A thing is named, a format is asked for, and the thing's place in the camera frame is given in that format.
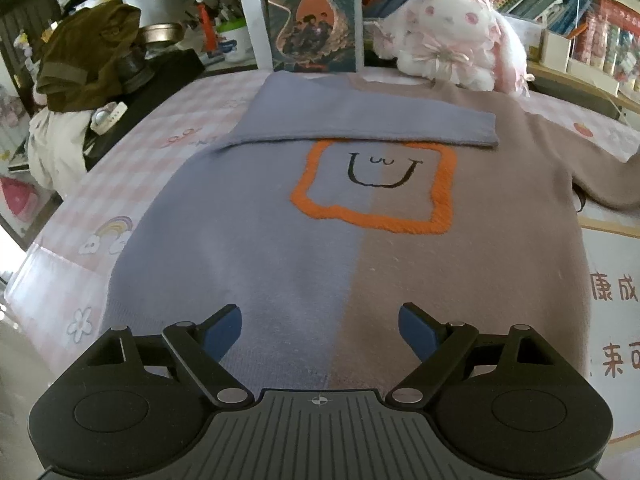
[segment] silver screw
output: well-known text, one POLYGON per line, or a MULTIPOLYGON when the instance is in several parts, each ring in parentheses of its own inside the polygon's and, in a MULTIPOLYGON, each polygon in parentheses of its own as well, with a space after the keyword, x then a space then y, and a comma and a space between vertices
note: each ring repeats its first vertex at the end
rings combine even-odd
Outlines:
POLYGON ((225 388, 218 392, 218 400, 225 404, 244 402, 249 394, 241 388, 225 388))
POLYGON ((400 402, 401 404, 415 404, 422 400, 422 392, 415 388, 398 388, 391 396, 395 402, 400 402))

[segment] black smile embroidery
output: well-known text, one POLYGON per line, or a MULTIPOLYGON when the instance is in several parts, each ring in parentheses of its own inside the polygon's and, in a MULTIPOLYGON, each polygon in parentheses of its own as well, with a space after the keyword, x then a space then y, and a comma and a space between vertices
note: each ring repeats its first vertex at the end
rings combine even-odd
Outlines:
MULTIPOLYGON (((353 165, 356 162, 356 157, 360 154, 350 153, 350 155, 351 155, 351 160, 349 161, 349 171, 348 171, 349 180, 351 180, 354 184, 360 184, 361 186, 367 186, 367 187, 383 187, 385 189, 393 189, 395 187, 402 186, 402 184, 407 183, 407 181, 411 178, 412 174, 414 174, 415 167, 418 164, 422 164, 421 160, 413 160, 412 158, 410 158, 409 160, 411 161, 411 166, 409 166, 409 169, 406 170, 404 177, 402 177, 400 180, 398 180, 394 184, 364 184, 363 182, 359 181, 356 178, 355 174, 353 173, 353 165)), ((382 163, 385 166, 390 166, 395 162, 394 160, 391 160, 391 162, 388 163, 384 158, 380 158, 379 160, 373 160, 373 157, 371 157, 369 161, 372 162, 373 164, 378 164, 380 163, 380 161, 382 161, 382 163)))

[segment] harry potter book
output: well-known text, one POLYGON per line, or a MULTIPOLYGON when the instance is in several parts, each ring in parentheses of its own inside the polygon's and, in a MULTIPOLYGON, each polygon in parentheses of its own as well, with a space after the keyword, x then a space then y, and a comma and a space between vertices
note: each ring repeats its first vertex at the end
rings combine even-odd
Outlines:
POLYGON ((274 70, 355 72, 355 0, 268 0, 274 70))

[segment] plush toy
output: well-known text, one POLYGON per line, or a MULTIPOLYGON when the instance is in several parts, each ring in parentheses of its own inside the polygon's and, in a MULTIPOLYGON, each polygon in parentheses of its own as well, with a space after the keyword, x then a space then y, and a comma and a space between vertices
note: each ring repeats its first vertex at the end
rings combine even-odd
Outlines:
POLYGON ((471 90, 527 91, 527 55, 493 0, 408 0, 378 22, 374 51, 409 75, 471 90))

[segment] brown fabric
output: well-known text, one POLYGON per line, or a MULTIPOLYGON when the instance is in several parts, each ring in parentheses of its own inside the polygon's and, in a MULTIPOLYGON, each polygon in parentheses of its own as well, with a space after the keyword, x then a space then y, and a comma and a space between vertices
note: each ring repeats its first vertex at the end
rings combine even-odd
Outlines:
MULTIPOLYGON (((498 92, 441 82, 434 88, 369 83, 357 76, 352 83, 492 112, 500 144, 493 150, 451 147, 457 159, 453 213, 444 234, 367 230, 330 387, 354 387, 359 377, 362 386, 387 391, 418 365, 398 334, 398 306, 406 301, 442 322, 464 320, 481 332, 507 333, 512 324, 530 324, 584 373, 589 275, 572 182, 609 207, 640 206, 640 155, 622 164, 498 92)), ((390 144, 386 158, 396 163, 385 168, 384 181, 394 182, 396 165, 418 152, 424 150, 390 144)), ((422 156, 421 171, 435 174, 435 155, 422 156)), ((428 190, 419 182, 406 186, 418 186, 412 192, 424 195, 428 190)), ((407 202, 406 186, 402 193, 376 190, 371 212, 428 219, 428 208, 407 209, 424 200, 407 202)))
POLYGON ((65 18, 47 43, 37 91, 54 112, 99 108, 122 94, 115 63, 138 34, 140 9, 113 0, 65 18))

